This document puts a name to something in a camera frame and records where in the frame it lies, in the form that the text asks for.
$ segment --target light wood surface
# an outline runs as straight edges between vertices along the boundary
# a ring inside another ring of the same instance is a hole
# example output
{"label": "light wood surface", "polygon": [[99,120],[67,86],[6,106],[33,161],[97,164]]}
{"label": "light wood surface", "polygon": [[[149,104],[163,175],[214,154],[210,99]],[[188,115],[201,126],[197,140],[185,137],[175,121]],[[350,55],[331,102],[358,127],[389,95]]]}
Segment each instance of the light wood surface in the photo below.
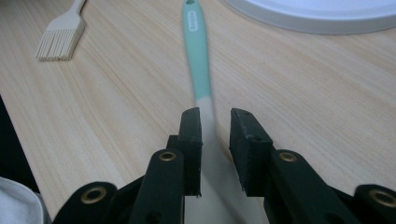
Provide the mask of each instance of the light wood surface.
{"label": "light wood surface", "polygon": [[[38,62],[45,28],[72,2],[0,1],[0,93],[52,217],[82,185],[143,175],[194,107],[182,1],[89,0],[72,61]],[[239,107],[329,185],[396,189],[396,29],[308,35],[200,2],[224,150]]]}

